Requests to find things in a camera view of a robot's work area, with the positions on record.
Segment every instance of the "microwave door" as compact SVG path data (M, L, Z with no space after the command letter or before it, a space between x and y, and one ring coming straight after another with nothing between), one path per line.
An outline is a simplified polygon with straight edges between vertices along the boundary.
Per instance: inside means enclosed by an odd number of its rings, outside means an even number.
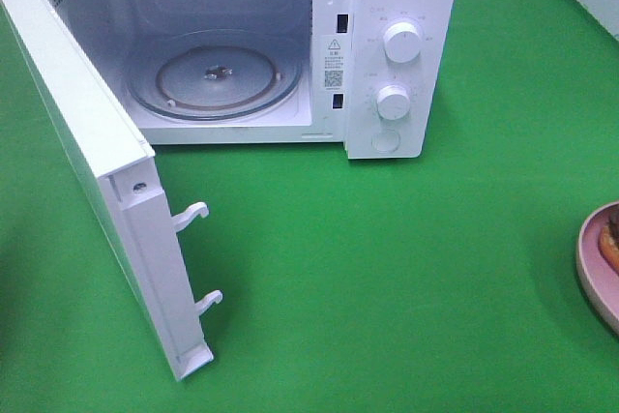
M176 234L199 202L171 216L155 154L48 0L1 0L67 156L176 379L213 359Z

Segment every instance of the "timer knob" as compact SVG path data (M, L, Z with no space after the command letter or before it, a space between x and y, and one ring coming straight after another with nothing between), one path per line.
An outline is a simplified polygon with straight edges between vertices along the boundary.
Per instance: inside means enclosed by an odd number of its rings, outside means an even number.
M410 62L419 55L423 35L421 28L410 21L391 25L383 34L387 57L396 63Z
M402 86L383 87L376 95L378 114L386 120L398 120L410 111L410 97Z

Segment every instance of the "green tablecloth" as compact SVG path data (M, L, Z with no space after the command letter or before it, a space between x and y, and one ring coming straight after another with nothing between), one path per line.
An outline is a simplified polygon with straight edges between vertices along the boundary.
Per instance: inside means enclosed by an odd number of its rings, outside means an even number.
M575 241L619 195L618 72L574 0L456 0L416 160L156 147L224 293L176 383L0 18L0 411L616 411Z

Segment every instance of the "microwave oven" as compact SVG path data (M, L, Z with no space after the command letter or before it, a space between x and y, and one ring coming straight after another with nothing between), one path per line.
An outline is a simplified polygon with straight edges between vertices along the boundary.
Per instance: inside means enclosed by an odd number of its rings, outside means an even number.
M176 379L213 359L151 144L422 150L453 0L1 0Z

